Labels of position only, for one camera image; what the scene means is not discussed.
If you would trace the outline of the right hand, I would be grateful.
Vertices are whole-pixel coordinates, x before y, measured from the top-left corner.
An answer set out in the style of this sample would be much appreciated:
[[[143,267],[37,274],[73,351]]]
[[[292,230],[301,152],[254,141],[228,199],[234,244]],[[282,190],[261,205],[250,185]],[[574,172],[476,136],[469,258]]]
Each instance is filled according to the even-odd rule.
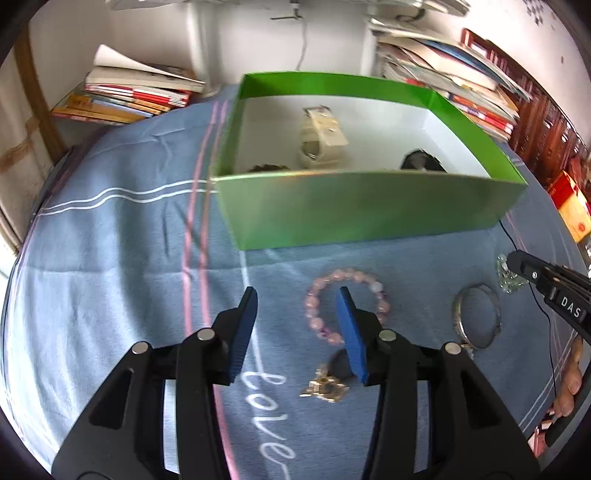
[[[568,361],[564,367],[562,384],[553,403],[555,418],[568,417],[574,410],[574,397],[582,384],[582,373],[579,367],[583,353],[583,339],[577,336],[570,350]]]

